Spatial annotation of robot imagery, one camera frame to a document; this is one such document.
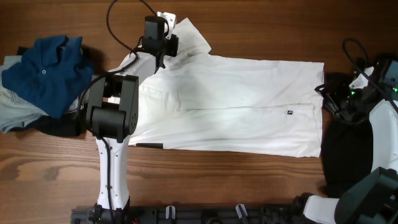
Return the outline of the white t-shirt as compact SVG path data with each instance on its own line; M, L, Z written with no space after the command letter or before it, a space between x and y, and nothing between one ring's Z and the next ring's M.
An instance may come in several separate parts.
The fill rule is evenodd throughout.
M163 149L317 157L322 141L320 62L249 60L211 54L190 20L179 22L178 54L141 81L129 143Z

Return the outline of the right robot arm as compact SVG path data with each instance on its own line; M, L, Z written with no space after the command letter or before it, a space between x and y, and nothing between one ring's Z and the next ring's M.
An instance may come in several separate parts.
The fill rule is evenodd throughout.
M302 194L293 213L314 223L397 223L397 61L354 80L333 75L315 91L334 116L321 149L326 197Z

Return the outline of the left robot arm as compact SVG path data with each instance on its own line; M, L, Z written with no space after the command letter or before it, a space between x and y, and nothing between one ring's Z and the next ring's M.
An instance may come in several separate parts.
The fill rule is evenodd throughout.
M164 57L176 56L176 22L169 12L147 16L138 46L118 68L94 75L86 89L90 95L84 124L96 138L100 157L100 191L88 212L89 223L131 221L127 150L138 123L139 85L164 66Z

